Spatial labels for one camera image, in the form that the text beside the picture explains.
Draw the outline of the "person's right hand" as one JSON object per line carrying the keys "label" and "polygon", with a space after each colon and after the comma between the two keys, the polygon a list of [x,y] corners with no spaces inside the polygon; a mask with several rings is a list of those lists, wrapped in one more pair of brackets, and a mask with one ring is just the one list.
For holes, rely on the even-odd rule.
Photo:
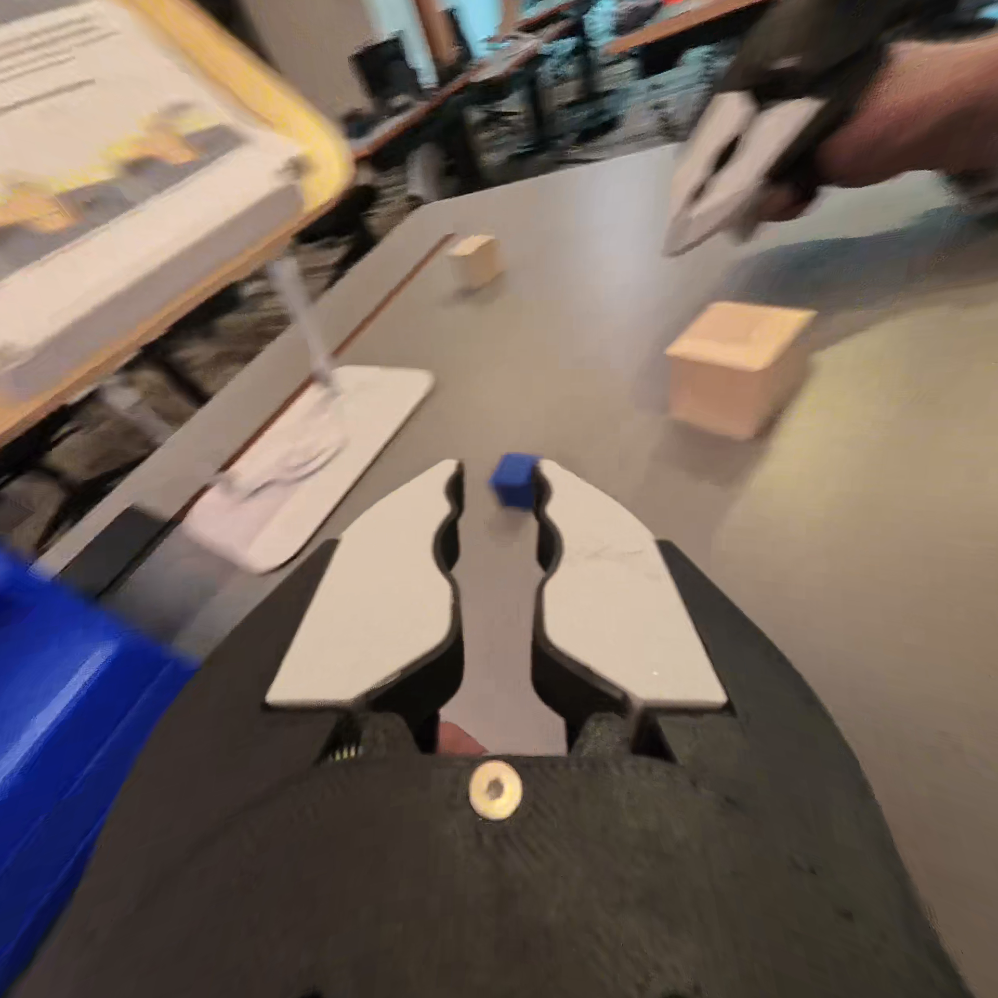
{"label": "person's right hand", "polygon": [[969,193],[996,193],[996,165],[996,34],[899,43],[855,111],[818,147],[816,179],[774,187],[757,216],[789,220],[821,188],[863,188],[923,170]]}

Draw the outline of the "small wooden cube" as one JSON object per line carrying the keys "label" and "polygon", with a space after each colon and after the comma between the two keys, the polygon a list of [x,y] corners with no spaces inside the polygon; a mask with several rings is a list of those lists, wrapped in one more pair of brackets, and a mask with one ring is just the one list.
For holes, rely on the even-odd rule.
{"label": "small wooden cube", "polygon": [[501,244],[491,233],[471,234],[458,239],[446,252],[456,291],[476,293],[497,280],[505,271]]}

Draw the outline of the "blue plastic bin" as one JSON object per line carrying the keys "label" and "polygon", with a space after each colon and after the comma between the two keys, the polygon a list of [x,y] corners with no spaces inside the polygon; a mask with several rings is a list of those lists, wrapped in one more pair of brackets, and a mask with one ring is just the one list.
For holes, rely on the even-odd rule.
{"label": "blue plastic bin", "polygon": [[198,664],[1,553],[1,992],[77,888]]}

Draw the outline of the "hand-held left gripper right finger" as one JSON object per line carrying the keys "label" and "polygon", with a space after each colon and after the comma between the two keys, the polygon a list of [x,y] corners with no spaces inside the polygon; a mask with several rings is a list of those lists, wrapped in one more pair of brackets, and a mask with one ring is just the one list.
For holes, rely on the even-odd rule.
{"label": "hand-held left gripper right finger", "polygon": [[729,695],[652,531],[557,462],[534,469],[532,684],[575,742],[597,715],[723,712]]}

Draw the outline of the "large wooden cube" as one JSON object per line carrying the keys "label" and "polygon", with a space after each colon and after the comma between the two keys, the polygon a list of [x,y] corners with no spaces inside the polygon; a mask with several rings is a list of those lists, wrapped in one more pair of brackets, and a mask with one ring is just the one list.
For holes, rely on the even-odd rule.
{"label": "large wooden cube", "polygon": [[718,301],[667,347],[670,418],[733,441],[755,439],[808,371],[813,309]]}

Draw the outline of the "wooden-top office desk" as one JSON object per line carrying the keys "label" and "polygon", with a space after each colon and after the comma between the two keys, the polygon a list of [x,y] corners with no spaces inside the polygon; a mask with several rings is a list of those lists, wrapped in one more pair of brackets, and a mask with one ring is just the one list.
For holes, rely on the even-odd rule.
{"label": "wooden-top office desk", "polygon": [[723,19],[730,19],[744,12],[755,14],[766,9],[769,4],[768,1],[705,1],[667,6],[648,23],[605,43],[602,54],[625,55],[648,46],[671,42],[690,32],[713,27]]}
{"label": "wooden-top office desk", "polygon": [[529,141],[517,155],[544,155],[553,138],[541,95],[539,73],[544,48],[578,33],[580,18],[570,2],[557,3],[527,18],[523,41],[513,54],[491,55],[468,67],[414,107],[387,117],[365,135],[350,141],[354,162],[384,172],[420,156],[424,149],[443,156],[453,168],[456,193],[476,193],[489,186],[466,111],[499,103],[523,91],[530,118]]}

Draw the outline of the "small blue cube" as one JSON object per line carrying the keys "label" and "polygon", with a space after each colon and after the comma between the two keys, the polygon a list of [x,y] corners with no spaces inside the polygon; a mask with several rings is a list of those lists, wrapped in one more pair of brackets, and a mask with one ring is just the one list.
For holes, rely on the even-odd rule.
{"label": "small blue cube", "polygon": [[534,475],[539,456],[504,453],[495,465],[489,487],[498,503],[507,509],[530,511],[534,507]]}

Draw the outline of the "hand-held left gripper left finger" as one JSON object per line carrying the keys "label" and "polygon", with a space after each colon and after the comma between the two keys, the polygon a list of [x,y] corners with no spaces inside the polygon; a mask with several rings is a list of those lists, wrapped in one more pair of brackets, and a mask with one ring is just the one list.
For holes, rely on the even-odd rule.
{"label": "hand-held left gripper left finger", "polygon": [[446,458],[378,500],[336,542],[266,705],[401,717],[428,738],[463,678],[453,569],[464,466]]}

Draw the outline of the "black office chair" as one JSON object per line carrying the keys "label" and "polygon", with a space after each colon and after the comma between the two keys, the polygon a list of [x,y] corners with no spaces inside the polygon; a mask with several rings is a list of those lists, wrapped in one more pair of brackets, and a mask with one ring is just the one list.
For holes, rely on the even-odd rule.
{"label": "black office chair", "polygon": [[381,114],[396,113],[425,99],[399,33],[354,50],[348,63]]}

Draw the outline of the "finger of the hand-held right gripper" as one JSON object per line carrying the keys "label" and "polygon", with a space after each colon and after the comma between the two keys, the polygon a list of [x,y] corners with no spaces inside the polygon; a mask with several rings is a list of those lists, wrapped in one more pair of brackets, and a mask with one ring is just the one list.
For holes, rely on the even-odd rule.
{"label": "finger of the hand-held right gripper", "polygon": [[780,183],[778,174],[795,166],[817,143],[817,133],[828,118],[829,101],[800,97],[778,101],[766,108],[758,105],[755,122],[723,174],[725,180],[744,182],[746,206],[729,228],[717,234],[728,232],[742,242],[759,226],[760,206],[768,190]]}
{"label": "finger of the hand-held right gripper", "polygon": [[665,253],[681,256],[738,218],[746,206],[743,181],[723,174],[759,112],[743,91],[715,94],[682,148],[668,193]]}

